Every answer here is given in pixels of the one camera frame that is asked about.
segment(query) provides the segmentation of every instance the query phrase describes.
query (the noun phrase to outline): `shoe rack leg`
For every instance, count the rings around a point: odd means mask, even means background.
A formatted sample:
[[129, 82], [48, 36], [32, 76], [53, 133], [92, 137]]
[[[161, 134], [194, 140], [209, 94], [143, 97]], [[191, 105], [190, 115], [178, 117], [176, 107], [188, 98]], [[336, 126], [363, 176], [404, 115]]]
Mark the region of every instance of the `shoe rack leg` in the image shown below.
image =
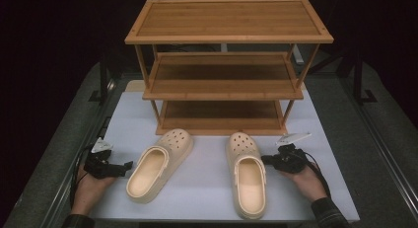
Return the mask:
[[158, 48], [156, 44], [153, 44], [154, 61], [158, 60]]
[[136, 56], [138, 58], [139, 67], [141, 68], [142, 78], [144, 79], [145, 87], [150, 87], [150, 82], [148, 80], [147, 67], [145, 66], [144, 56], [142, 55], [141, 45], [135, 44]]
[[290, 61], [290, 58], [292, 57], [292, 53], [293, 53], [293, 49], [295, 48], [296, 44], [295, 43], [291, 43], [290, 44], [290, 48], [288, 51], [288, 54], [286, 55], [286, 60]]
[[286, 125], [286, 120], [289, 117], [290, 114], [290, 110], [292, 109], [293, 103], [295, 102], [295, 100], [291, 100], [289, 101], [289, 105], [285, 111], [285, 114], [283, 115], [283, 125]]
[[316, 44], [311, 52], [311, 56], [308, 62], [305, 64], [304, 70], [302, 70], [301, 74], [299, 75], [298, 82], [296, 83], [296, 88], [300, 88], [305, 81], [305, 77], [307, 76], [308, 71], [310, 70], [311, 64], [314, 61], [314, 57], [316, 56], [317, 50], [319, 49], [319, 43]]
[[158, 125], [161, 125], [160, 114], [158, 113], [158, 108], [157, 108], [156, 102], [151, 101], [151, 106], [153, 107], [154, 115], [156, 116]]

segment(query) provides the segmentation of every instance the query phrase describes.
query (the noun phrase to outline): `beige clog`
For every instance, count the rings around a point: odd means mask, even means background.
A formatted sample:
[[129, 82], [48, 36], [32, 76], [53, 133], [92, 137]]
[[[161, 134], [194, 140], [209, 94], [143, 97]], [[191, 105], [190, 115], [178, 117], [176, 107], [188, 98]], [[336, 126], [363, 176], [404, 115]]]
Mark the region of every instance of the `beige clog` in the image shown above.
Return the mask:
[[235, 209], [242, 218], [258, 219], [265, 210], [265, 168], [255, 141], [236, 132], [226, 146]]
[[139, 158], [126, 185], [128, 195], [140, 203], [153, 200], [192, 148], [193, 139], [187, 131], [178, 128], [164, 134]]

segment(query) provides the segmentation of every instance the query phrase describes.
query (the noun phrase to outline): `shoe rack shelf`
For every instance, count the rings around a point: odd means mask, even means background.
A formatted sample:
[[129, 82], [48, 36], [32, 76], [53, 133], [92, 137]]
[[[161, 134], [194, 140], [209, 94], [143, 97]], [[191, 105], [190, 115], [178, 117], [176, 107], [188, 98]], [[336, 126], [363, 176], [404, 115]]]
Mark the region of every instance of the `shoe rack shelf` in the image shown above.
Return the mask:
[[[157, 134], [278, 135], [321, 43], [332, 36], [308, 0], [148, 0], [126, 44], [135, 46], [158, 122]], [[287, 51], [158, 52], [158, 44], [288, 43]], [[291, 56], [296, 43], [313, 43], [303, 71]], [[154, 49], [148, 74], [141, 44]], [[280, 100], [289, 100], [282, 112]], [[156, 101], [163, 101], [161, 110]]]

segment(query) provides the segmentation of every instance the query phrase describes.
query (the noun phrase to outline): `hand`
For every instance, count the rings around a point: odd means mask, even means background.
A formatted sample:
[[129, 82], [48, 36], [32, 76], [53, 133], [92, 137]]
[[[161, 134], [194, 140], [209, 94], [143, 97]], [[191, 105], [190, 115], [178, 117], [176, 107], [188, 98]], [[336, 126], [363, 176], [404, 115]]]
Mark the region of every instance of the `hand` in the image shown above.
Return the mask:
[[300, 173], [290, 174], [286, 172], [280, 172], [280, 174], [292, 180], [302, 195], [306, 197], [310, 202], [314, 202], [320, 198], [327, 197], [322, 183], [309, 166], [305, 166]]
[[116, 181], [116, 178], [108, 177], [99, 180], [88, 174], [83, 168], [84, 165], [81, 165], [79, 169], [77, 178], [80, 182], [74, 196], [71, 214], [88, 216], [96, 203], [105, 194], [105, 190]]

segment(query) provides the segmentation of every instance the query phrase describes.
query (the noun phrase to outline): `sleeve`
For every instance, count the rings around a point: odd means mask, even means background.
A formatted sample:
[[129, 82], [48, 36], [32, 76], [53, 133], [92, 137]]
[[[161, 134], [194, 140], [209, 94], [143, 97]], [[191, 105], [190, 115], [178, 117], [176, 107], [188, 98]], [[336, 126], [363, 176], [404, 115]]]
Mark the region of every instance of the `sleeve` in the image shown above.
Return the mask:
[[349, 228], [345, 217], [329, 197], [321, 198], [311, 205], [320, 228]]
[[95, 221], [85, 215], [72, 214], [65, 218], [61, 228], [94, 228]]

